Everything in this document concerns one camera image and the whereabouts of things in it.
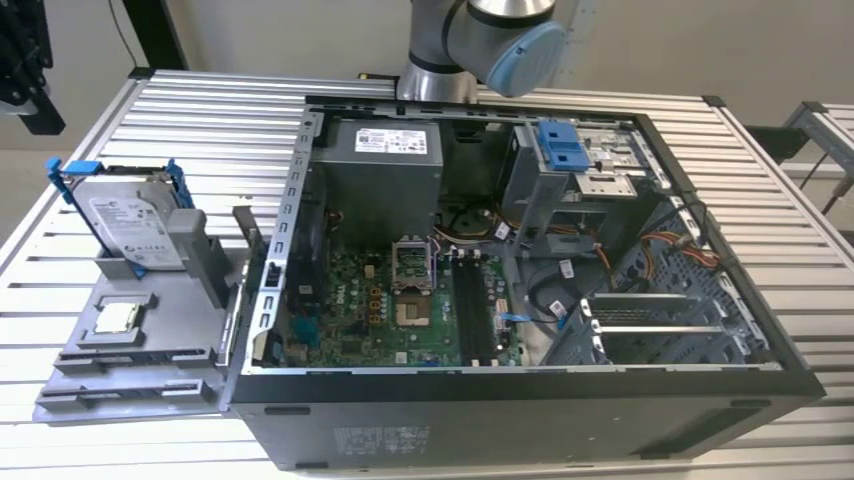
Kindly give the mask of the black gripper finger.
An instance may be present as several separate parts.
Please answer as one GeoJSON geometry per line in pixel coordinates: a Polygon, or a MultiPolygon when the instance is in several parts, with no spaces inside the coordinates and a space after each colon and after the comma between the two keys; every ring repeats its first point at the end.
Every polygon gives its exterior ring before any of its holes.
{"type": "Polygon", "coordinates": [[[3,74],[0,80],[0,108],[6,115],[21,113],[21,91],[10,75],[3,74]]]}
{"type": "Polygon", "coordinates": [[[31,134],[62,134],[66,129],[50,93],[43,75],[33,77],[23,70],[10,74],[10,114],[21,118],[31,134]]]}

